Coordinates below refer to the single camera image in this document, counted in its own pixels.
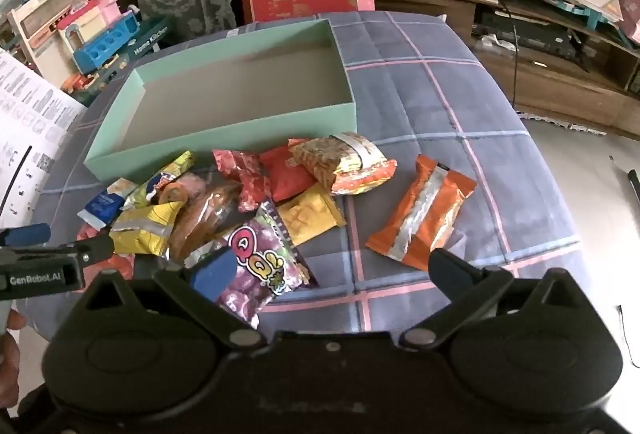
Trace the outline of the person's left hand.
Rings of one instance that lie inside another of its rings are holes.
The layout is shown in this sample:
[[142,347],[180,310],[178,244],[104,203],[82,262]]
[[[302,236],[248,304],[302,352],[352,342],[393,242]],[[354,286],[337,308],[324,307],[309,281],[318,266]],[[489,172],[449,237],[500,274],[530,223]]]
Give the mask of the person's left hand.
[[1,337],[0,402],[2,408],[12,408],[17,404],[20,386],[20,349],[14,337],[6,332]]

